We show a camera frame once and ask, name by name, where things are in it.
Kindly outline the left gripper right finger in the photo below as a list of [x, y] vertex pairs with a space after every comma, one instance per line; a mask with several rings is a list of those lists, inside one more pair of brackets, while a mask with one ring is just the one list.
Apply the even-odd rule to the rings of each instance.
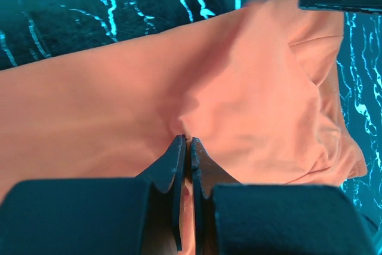
[[215, 225], [215, 206], [212, 189], [219, 184], [237, 184], [238, 181], [209, 156], [200, 139], [190, 144], [190, 170], [193, 184], [196, 254], [218, 254]]

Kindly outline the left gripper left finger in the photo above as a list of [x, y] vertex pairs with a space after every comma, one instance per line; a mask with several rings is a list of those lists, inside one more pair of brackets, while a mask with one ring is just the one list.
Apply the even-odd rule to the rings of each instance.
[[147, 187], [140, 206], [142, 251], [182, 250], [185, 173], [186, 138], [180, 135], [135, 177]]

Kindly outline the orange t shirt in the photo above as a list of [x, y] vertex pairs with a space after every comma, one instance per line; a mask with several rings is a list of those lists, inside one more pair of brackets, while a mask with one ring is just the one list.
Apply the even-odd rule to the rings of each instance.
[[[253, 0], [208, 20], [1, 72], [2, 254], [196, 254], [190, 144], [218, 254], [374, 254], [340, 186], [366, 163], [343, 119], [344, 16]], [[182, 250], [142, 251], [135, 177], [186, 138]]]

